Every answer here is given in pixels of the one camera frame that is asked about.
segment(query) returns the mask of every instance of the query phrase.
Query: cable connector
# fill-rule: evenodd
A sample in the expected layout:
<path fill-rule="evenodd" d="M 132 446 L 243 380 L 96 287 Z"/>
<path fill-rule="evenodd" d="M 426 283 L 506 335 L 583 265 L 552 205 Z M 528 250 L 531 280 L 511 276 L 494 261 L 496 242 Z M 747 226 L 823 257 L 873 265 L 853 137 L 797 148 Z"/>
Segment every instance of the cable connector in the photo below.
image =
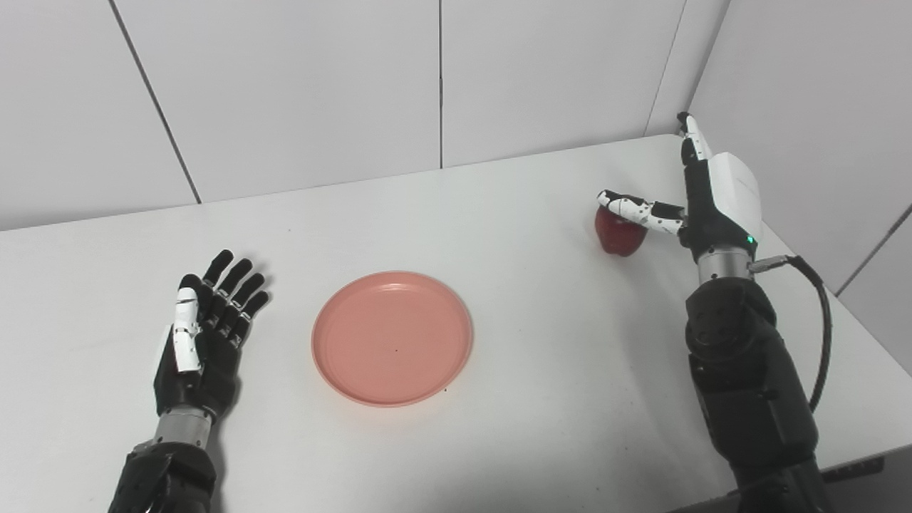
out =
<path fill-rule="evenodd" d="M 770 269 L 782 267 L 788 263 L 789 257 L 786 255 L 770 256 L 769 258 L 764 258 L 762 260 L 757 260 L 756 262 L 748 264 L 747 269 L 751 271 L 752 274 L 760 274 L 765 273 Z"/>

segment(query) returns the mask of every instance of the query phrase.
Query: white wall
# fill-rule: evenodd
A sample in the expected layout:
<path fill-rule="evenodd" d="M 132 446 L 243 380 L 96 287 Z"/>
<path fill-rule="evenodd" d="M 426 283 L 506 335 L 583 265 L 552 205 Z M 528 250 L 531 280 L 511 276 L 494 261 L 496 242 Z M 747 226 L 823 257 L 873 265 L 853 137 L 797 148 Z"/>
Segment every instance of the white wall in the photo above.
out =
<path fill-rule="evenodd" d="M 442 5 L 450 166 L 642 137 L 654 105 L 654 132 L 673 130 L 724 2 Z"/>
<path fill-rule="evenodd" d="M 906 220 L 840 299 L 912 374 L 912 223 Z"/>
<path fill-rule="evenodd" d="M 670 131 L 725 2 L 117 7 L 205 202 Z M 191 203 L 109 6 L 2 8 L 0 229 Z"/>
<path fill-rule="evenodd" d="M 204 202 L 439 166 L 437 2 L 117 5 Z"/>
<path fill-rule="evenodd" d="M 690 106 L 833 290 L 912 203 L 910 17 L 905 0 L 735 0 Z"/>
<path fill-rule="evenodd" d="M 194 202 L 107 3 L 0 2 L 0 229 Z"/>

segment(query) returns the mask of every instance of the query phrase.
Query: robot finger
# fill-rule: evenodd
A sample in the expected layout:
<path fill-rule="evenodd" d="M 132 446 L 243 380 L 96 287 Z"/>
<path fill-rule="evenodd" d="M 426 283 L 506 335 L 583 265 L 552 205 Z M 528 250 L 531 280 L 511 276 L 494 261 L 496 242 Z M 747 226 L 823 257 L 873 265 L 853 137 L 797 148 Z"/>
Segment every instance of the robot finger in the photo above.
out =
<path fill-rule="evenodd" d="M 219 281 L 222 272 L 228 267 L 228 264 L 231 264 L 232 260 L 234 260 L 234 254 L 227 249 L 223 249 L 222 252 L 212 260 L 209 269 L 206 270 L 206 274 L 202 275 L 202 283 L 215 288 L 215 284 Z"/>
<path fill-rule="evenodd" d="M 253 276 L 247 278 L 241 288 L 237 290 L 237 293 L 232 296 L 231 302 L 235 308 L 238 310 L 244 307 L 244 303 L 247 302 L 253 293 L 266 282 L 266 278 L 262 274 L 256 273 Z"/>
<path fill-rule="evenodd" d="M 181 280 L 182 285 L 177 292 L 177 301 L 174 305 L 174 324 L 171 328 L 171 343 L 173 345 L 177 372 L 198 372 L 202 367 L 197 354 L 196 335 L 200 331 L 197 323 L 199 301 L 193 284 L 200 284 L 195 275 L 187 275 Z"/>
<path fill-rule="evenodd" d="M 244 277 L 250 269 L 254 267 L 254 264 L 250 260 L 244 258 L 240 262 L 234 265 L 230 271 L 228 271 L 228 276 L 222 280 L 222 283 L 219 284 L 218 288 L 215 290 L 215 293 L 210 299 L 209 308 L 206 311 L 206 325 L 209 328 L 215 328 L 219 324 L 219 319 L 222 318 L 225 312 L 225 308 L 228 306 L 230 301 L 230 296 L 234 292 L 234 288 L 237 287 L 241 278 Z"/>
<path fill-rule="evenodd" d="M 241 281 L 241 278 L 246 276 L 247 273 L 250 272 L 250 269 L 253 268 L 254 264 L 248 258 L 243 258 L 240 262 L 234 264 L 234 267 L 228 271 L 228 276 L 222 280 L 222 283 L 219 284 L 216 291 L 220 296 L 228 299 L 232 292 L 234 292 L 234 288 L 237 287 L 238 282 Z"/>
<path fill-rule="evenodd" d="M 244 339 L 247 338 L 247 332 L 250 330 L 250 323 L 253 316 L 256 315 L 256 312 L 265 306 L 268 301 L 269 294 L 264 290 L 257 292 L 255 296 L 247 301 L 247 304 L 244 306 L 244 309 L 241 310 L 241 314 L 238 316 L 237 321 L 228 333 L 228 341 L 230 341 L 234 347 L 240 347 L 244 344 Z"/>
<path fill-rule="evenodd" d="M 218 325 L 215 326 L 216 338 L 218 340 L 227 340 L 234 328 L 234 324 L 237 323 L 237 320 L 240 317 L 241 312 L 234 305 L 228 305 L 225 307 L 224 313 L 219 319 Z"/>

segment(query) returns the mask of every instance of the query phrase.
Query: black cable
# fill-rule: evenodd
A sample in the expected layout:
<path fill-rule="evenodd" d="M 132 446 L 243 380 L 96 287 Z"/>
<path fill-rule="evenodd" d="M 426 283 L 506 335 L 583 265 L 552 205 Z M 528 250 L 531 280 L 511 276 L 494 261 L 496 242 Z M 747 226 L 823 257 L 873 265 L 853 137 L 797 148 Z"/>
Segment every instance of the black cable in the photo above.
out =
<path fill-rule="evenodd" d="M 820 309 L 824 314 L 824 343 L 820 349 L 820 367 L 817 370 L 817 381 L 814 382 L 811 399 L 808 401 L 811 411 L 814 411 L 817 409 L 817 404 L 820 403 L 820 397 L 824 394 L 826 373 L 830 368 L 830 350 L 833 347 L 833 313 L 830 311 L 830 299 L 826 295 L 824 281 L 814 271 L 814 268 L 800 256 L 787 256 L 786 261 L 814 285 L 817 297 L 820 298 Z"/>

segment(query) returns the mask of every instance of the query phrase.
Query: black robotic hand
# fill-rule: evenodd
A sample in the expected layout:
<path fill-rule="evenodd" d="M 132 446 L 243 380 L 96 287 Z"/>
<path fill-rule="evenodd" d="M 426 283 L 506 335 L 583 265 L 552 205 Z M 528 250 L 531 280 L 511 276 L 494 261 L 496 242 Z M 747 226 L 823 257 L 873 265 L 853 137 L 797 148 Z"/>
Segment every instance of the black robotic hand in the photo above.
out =
<path fill-rule="evenodd" d="M 159 427 L 127 455 L 109 513 L 208 513 L 216 470 L 205 446 L 209 429 L 234 401 L 241 346 L 269 295 L 265 282 L 223 250 L 199 279 L 183 277 L 175 321 L 155 374 Z"/>
<path fill-rule="evenodd" d="M 247 258 L 235 264 L 222 283 L 218 283 L 233 259 L 232 252 L 224 249 L 212 261 L 202 280 L 190 274 L 181 281 L 181 291 L 192 289 L 199 302 L 192 330 L 195 336 L 187 338 L 191 344 L 188 351 L 195 352 L 193 359 L 198 365 L 190 370 L 179 368 L 172 327 L 155 375 L 158 415 L 176 406 L 192 406 L 212 415 L 215 422 L 234 401 L 241 346 L 250 329 L 251 318 L 266 304 L 269 295 L 263 290 L 256 292 L 265 282 L 262 274 L 254 273 L 244 279 L 253 268 Z M 179 307 L 182 302 L 192 301 L 181 297 Z"/>

